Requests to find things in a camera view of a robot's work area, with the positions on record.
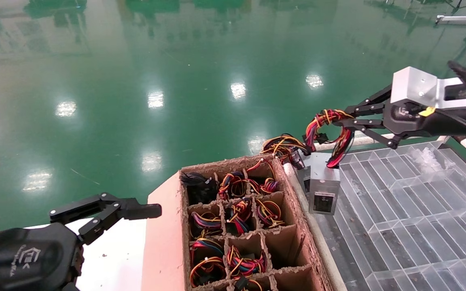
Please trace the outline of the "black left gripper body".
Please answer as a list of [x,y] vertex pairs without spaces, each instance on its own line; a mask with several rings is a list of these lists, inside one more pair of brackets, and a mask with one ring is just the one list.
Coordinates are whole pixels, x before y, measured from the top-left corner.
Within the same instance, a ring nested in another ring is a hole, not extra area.
[[84,261],[83,243],[60,223],[0,231],[0,291],[61,291]]

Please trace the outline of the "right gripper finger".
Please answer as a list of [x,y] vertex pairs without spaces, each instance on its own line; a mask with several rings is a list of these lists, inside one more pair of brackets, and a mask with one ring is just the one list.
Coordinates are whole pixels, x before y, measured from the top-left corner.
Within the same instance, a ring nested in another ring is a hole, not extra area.
[[396,150],[400,141],[402,140],[401,137],[391,133],[391,137],[385,137],[374,130],[376,129],[386,129],[387,128],[383,125],[382,120],[374,120],[374,119],[355,119],[355,118],[348,118],[343,120],[343,127],[349,129],[350,131],[360,131],[367,137],[371,138],[372,140],[386,145],[388,148]]
[[350,116],[368,116],[382,114],[385,104],[391,98],[392,85],[388,85],[368,98],[363,99],[359,104],[348,106],[345,113]]

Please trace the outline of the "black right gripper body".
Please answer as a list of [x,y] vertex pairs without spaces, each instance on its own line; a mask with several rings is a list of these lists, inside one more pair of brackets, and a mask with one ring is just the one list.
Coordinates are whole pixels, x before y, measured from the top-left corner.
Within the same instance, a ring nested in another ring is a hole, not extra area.
[[466,121],[466,108],[446,109],[445,114],[435,110],[427,116],[420,115],[426,107],[415,103],[405,106],[386,102],[383,108],[383,126],[400,139],[413,137],[466,136],[466,126],[453,119]]

